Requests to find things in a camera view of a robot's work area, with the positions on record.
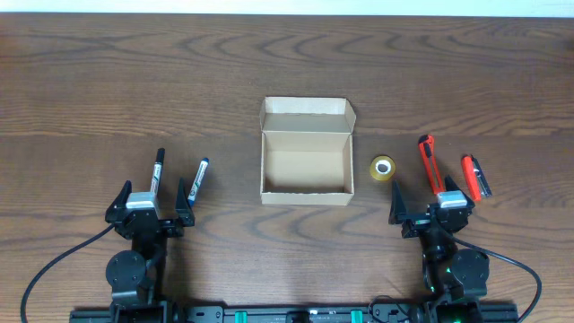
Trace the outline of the red utility knife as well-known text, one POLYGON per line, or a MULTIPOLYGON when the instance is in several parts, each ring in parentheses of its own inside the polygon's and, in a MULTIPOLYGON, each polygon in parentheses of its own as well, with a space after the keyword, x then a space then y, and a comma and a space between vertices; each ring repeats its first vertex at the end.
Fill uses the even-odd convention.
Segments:
POLYGON ((434 154, 434 137, 432 135, 422 135, 418 141, 418 147, 422 156, 422 162, 434 195, 446 191, 445 185, 439 173, 434 154))

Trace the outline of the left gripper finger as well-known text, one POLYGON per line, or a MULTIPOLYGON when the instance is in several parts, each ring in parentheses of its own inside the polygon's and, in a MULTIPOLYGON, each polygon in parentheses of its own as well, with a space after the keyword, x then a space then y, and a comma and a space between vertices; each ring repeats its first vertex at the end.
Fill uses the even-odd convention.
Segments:
POLYGON ((178 182, 175 211, 181 220, 194 219, 193 211, 187 201, 187 194, 185 191, 185 181, 183 178, 180 178, 178 182))
POLYGON ((111 203, 111 205, 106 210, 106 215, 114 215, 117 212, 126 208, 126 202, 129 195, 132 193, 132 183, 130 180, 127 180, 124 186, 121 188, 120 192, 118 193, 117 197, 111 203))

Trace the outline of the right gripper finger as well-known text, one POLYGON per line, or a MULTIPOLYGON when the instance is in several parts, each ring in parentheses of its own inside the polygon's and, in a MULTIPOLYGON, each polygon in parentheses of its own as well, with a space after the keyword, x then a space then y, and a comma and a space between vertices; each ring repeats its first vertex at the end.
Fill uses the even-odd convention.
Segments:
POLYGON ((391 209, 390 216, 405 216, 407 213, 404 200, 400 191, 398 182, 394 180, 392 182, 392 198, 391 198, 391 209))
MULTIPOLYGON (((445 189, 446 191, 454 191, 454 190, 462 191, 461 188, 458 186, 458 184, 450 176, 445 177, 445 189)), ((474 208, 474 201, 468 195, 465 195, 465 197, 468 201, 468 205, 466 207, 474 208)))

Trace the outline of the black whiteboard marker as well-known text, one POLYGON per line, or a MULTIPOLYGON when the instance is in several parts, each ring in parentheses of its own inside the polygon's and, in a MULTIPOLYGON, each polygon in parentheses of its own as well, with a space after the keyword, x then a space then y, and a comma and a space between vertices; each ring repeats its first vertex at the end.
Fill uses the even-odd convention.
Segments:
POLYGON ((157 153, 156 153, 156 159, 155 159, 155 162, 153 165, 152 181, 151 181, 151 186, 150 186, 150 191, 154 195, 158 194, 159 187, 161 184, 161 174, 162 174, 164 157, 165 157, 165 149, 159 148, 157 153))

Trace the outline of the yellow tape roll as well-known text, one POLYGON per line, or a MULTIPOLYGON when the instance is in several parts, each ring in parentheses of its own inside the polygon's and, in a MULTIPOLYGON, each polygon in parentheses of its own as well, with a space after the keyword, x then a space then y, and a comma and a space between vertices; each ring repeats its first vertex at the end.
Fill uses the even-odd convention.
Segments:
POLYGON ((377 181, 389 181, 396 172, 396 164, 387 155, 380 155, 373 159, 370 165, 370 176, 377 181))

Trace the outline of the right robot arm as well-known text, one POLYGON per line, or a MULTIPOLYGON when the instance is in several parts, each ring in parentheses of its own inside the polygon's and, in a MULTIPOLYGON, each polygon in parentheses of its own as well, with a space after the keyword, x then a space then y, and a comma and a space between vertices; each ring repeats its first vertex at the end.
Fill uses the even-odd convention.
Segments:
POLYGON ((402 237, 422 246, 423 282, 431 296, 405 313, 412 322, 482 322, 479 299, 487 293, 490 260, 474 249, 459 249, 454 234, 464 229, 474 201, 446 178, 446 190, 423 213, 407 210, 397 181, 392 183, 388 222, 402 237))

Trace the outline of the red black stapler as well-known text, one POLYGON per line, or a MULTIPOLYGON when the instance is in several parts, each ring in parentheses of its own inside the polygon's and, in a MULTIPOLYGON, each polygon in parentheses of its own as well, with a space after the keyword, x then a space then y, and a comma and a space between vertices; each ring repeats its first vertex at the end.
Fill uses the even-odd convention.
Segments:
POLYGON ((470 197, 475 201, 482 201, 492 196, 490 186, 483 173, 480 163, 473 155, 465 155, 461 160, 461 166, 468 187, 470 197))

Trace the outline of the blue whiteboard marker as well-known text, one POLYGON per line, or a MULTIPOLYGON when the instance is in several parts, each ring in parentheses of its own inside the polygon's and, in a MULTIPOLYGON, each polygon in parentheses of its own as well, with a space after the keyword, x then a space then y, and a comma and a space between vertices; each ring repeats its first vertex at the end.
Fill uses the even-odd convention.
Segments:
POLYGON ((206 170, 209 166, 209 159, 208 158, 203 158, 198 166, 197 172, 196 172, 196 177, 193 180, 192 186, 190 188, 190 192, 187 196, 187 202, 190 208, 193 207, 193 205, 196 202, 197 199, 197 195, 198 195, 198 191, 203 183, 204 180, 204 176, 206 173, 206 170))

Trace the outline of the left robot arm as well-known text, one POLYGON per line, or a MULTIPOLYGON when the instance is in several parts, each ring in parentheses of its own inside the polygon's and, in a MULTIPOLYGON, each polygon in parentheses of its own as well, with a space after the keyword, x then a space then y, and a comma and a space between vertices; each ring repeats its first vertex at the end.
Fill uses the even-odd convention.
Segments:
POLYGON ((161 219, 157 196, 151 191, 134 193, 129 180, 108 207, 106 223, 131 242, 131 248, 114 255, 106 267, 113 322, 186 320, 185 311, 161 294, 167 240, 182 237, 186 227, 195 225, 183 179, 178 183, 175 212, 175 218, 161 219))

